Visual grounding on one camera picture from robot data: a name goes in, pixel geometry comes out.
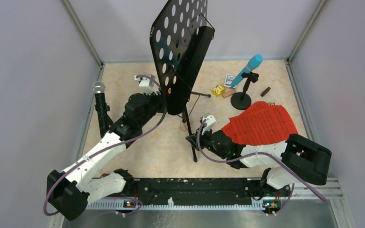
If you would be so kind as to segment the red sheet music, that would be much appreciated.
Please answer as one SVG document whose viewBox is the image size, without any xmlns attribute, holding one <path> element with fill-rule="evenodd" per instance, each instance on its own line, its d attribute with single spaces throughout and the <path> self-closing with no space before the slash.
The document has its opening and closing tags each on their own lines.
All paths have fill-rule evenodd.
<svg viewBox="0 0 365 228">
<path fill-rule="evenodd" d="M 240 115 L 229 120 L 221 130 L 238 144 L 274 144 L 298 133 L 283 106 L 270 105 L 263 101 L 255 102 Z"/>
</svg>

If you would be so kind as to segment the black music stand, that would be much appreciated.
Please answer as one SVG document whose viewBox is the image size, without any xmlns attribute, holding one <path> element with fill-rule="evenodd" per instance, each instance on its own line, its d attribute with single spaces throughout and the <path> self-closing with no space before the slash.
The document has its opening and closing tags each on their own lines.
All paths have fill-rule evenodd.
<svg viewBox="0 0 365 228">
<path fill-rule="evenodd" d="M 187 103 L 214 38 L 206 0 L 169 0 L 154 20 L 150 46 L 165 110 L 181 114 L 190 128 Z"/>
</svg>

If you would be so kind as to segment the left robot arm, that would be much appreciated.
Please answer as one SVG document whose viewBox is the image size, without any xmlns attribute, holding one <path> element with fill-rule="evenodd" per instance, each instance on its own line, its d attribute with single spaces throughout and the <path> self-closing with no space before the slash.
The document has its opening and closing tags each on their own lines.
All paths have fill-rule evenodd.
<svg viewBox="0 0 365 228">
<path fill-rule="evenodd" d="M 47 177 L 47 193 L 43 212 L 47 216 L 50 204 L 56 213 L 72 221 L 79 217 L 90 204 L 108 195 L 119 193 L 128 196 L 133 192 L 132 178 L 126 171 L 117 171 L 104 178 L 95 175 L 115 156 L 125 151 L 136 140 L 148 135 L 159 124 L 147 132 L 143 126 L 157 113 L 165 118 L 167 109 L 160 92 L 150 95 L 141 93 L 129 97 L 124 114 L 110 126 L 100 141 L 78 161 L 58 172 L 53 170 Z"/>
</svg>

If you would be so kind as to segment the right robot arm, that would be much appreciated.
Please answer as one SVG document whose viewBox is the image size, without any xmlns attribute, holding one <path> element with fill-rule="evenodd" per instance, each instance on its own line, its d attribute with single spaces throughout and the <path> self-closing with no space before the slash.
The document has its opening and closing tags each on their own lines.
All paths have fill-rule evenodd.
<svg viewBox="0 0 365 228">
<path fill-rule="evenodd" d="M 207 149 L 235 169 L 265 165 L 260 191 L 272 196 L 279 189 L 297 182 L 323 186 L 327 182 L 332 152 L 299 134 L 273 144 L 244 145 L 232 141 L 223 131 L 199 130 L 186 137 L 198 151 Z"/>
</svg>

